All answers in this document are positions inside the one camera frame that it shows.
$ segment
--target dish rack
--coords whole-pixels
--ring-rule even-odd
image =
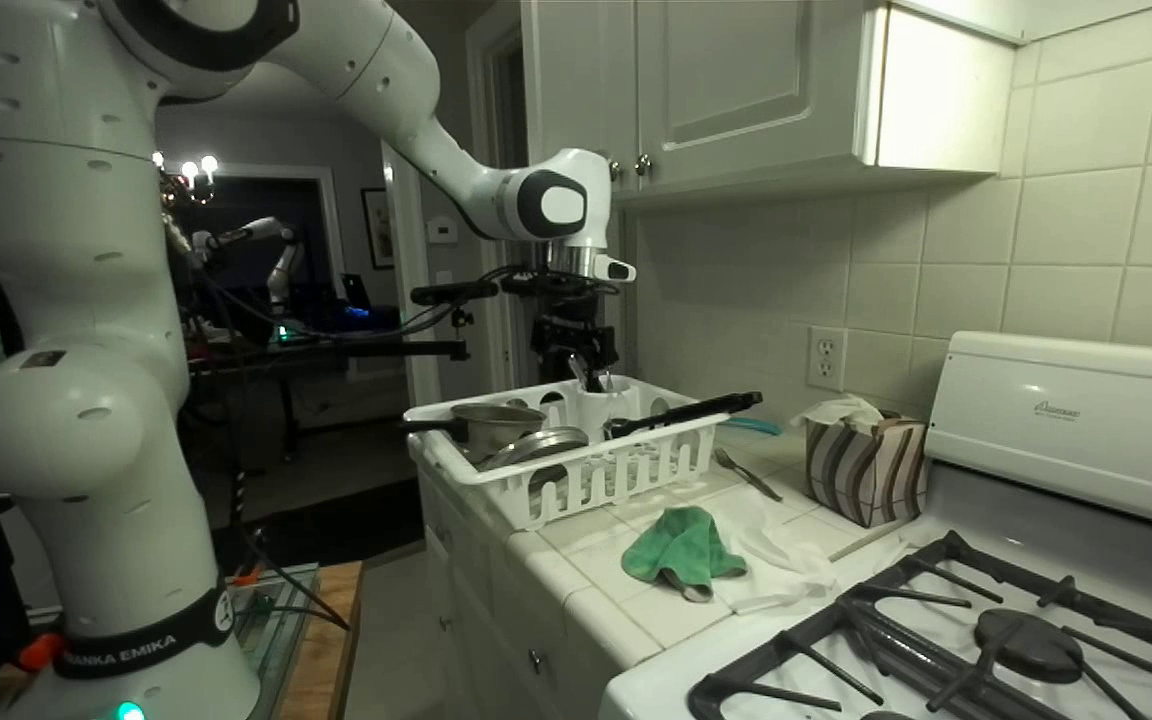
[[[594,445],[530,462],[476,469],[447,430],[409,430],[409,453],[422,481],[444,481],[462,490],[481,490],[512,526],[544,526],[561,515],[619,504],[660,484],[704,476],[712,462],[717,424],[727,417],[702,417],[669,429],[646,429],[603,438],[613,417],[642,421],[692,395],[631,381],[603,374],[609,391],[586,391],[579,381],[534,385],[497,395],[468,395],[458,402],[530,402],[544,411],[544,429],[579,429]],[[406,421],[447,421],[458,402],[426,402]]]

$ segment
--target stove burner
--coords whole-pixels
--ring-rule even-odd
[[[1131,716],[1131,720],[1145,716],[1110,676],[1097,671],[1097,664],[1086,658],[1086,643],[1147,676],[1152,676],[1152,658],[1124,650],[1110,641],[1097,641],[1089,633],[1058,629],[1028,610],[1007,610],[999,609],[1006,595],[957,577],[953,565],[978,569],[991,577],[996,584],[1032,590],[1039,603],[1078,610],[1092,618],[1097,629],[1118,629],[1118,633],[1135,634],[1142,643],[1152,643],[1152,615],[1089,595],[1078,586],[1078,581],[1047,581],[999,555],[978,553],[965,535],[947,532],[945,539],[850,586],[837,603],[820,609],[816,615],[776,633],[750,656],[704,676],[688,693],[688,712],[696,720],[726,720],[726,698],[731,694],[767,694],[767,698],[786,698],[799,708],[846,712],[841,698],[832,694],[762,685],[767,671],[776,671],[788,658],[812,658],[816,666],[832,671],[841,685],[850,685],[852,693],[869,698],[871,712],[864,720],[905,720],[902,712],[888,712],[888,698],[881,689],[869,689],[857,671],[816,650],[820,641],[846,634],[857,658],[921,693],[929,698],[925,703],[929,712],[947,712],[965,720],[968,716],[972,720],[1063,720],[1043,698],[996,676],[996,666],[1014,666],[1047,685],[1089,680],[1119,708],[1119,716]],[[929,590],[907,586],[907,581],[925,570],[972,590],[972,601],[929,595]],[[893,615],[877,609],[885,595],[907,595],[907,601],[957,603],[957,609],[978,609],[980,601],[996,603],[980,610],[978,618],[980,656],[962,658],[957,650],[939,647],[918,629],[895,623]]]
[[[980,610],[978,643],[1020,676],[1043,685],[1086,680],[1086,647],[1039,615],[999,609]]]

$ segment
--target light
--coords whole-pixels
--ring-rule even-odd
[[[113,720],[149,720],[140,703],[113,708]]]

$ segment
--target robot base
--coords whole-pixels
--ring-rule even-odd
[[[250,720],[262,680],[238,641],[195,643],[157,666],[63,680],[35,676],[26,694],[0,708],[0,720]]]

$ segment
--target green dish towel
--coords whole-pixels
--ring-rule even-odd
[[[619,569],[646,584],[686,590],[686,601],[712,601],[717,577],[743,577],[743,555],[731,555],[717,520],[704,507],[669,507],[627,553]]]

